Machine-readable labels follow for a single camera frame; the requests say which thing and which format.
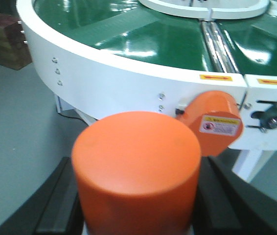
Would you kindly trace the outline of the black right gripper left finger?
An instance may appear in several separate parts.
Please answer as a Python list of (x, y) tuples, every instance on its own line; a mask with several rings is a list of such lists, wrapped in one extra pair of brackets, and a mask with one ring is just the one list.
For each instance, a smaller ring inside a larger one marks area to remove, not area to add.
[(0, 235), (80, 235), (84, 218), (69, 157), (6, 221)]

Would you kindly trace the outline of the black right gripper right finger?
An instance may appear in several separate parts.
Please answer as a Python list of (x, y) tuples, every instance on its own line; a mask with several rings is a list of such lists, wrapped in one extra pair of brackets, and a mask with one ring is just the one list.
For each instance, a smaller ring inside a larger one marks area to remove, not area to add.
[(217, 157), (202, 157), (193, 229), (197, 235), (277, 235), (277, 200)]

